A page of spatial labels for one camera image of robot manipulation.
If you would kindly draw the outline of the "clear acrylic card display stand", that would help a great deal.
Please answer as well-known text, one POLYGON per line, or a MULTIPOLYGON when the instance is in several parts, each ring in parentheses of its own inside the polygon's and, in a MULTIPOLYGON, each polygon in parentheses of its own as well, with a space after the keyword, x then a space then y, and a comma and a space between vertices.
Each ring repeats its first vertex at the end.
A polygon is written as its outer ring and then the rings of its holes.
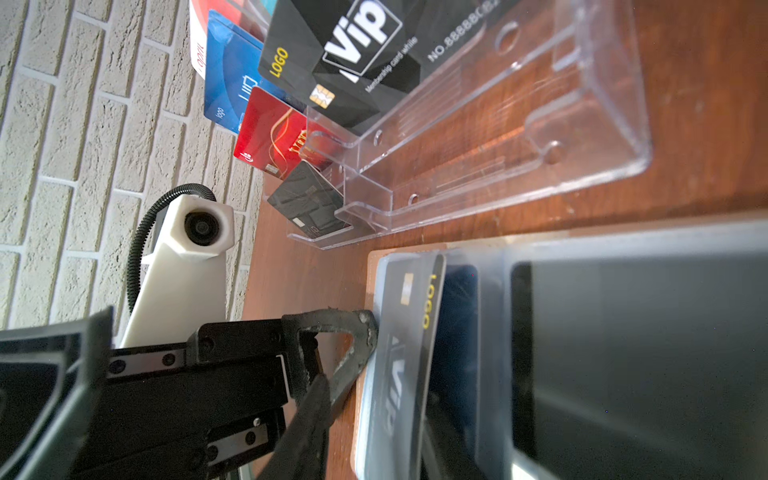
POLYGON ((332 249, 643 172, 651 136, 629 1, 522 1, 363 135, 307 113, 330 161, 332 249))

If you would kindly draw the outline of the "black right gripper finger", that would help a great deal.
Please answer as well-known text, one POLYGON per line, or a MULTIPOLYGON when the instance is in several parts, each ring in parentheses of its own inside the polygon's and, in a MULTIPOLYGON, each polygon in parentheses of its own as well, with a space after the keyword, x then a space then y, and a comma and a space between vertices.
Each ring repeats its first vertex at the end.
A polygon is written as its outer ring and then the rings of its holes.
POLYGON ((257 479, 324 479, 331 423, 329 381, 318 374, 257 479))

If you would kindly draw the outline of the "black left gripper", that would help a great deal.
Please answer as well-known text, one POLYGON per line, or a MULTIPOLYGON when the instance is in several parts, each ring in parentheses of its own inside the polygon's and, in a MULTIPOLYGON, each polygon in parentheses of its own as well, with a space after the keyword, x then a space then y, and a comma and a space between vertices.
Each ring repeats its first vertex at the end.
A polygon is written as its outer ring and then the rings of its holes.
POLYGON ((324 374, 336 418, 378 341, 372 311, 329 308, 111 351, 113 318, 1 332, 3 479, 216 478, 283 436, 284 353, 296 405, 324 374))

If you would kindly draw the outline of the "beige leather card holder wallet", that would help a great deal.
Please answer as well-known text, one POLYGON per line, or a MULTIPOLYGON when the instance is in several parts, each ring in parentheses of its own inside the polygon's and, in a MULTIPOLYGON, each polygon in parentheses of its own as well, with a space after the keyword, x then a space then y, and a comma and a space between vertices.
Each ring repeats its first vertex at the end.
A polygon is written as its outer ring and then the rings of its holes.
POLYGON ((417 479, 763 479, 767 219, 392 251, 446 271, 417 479))

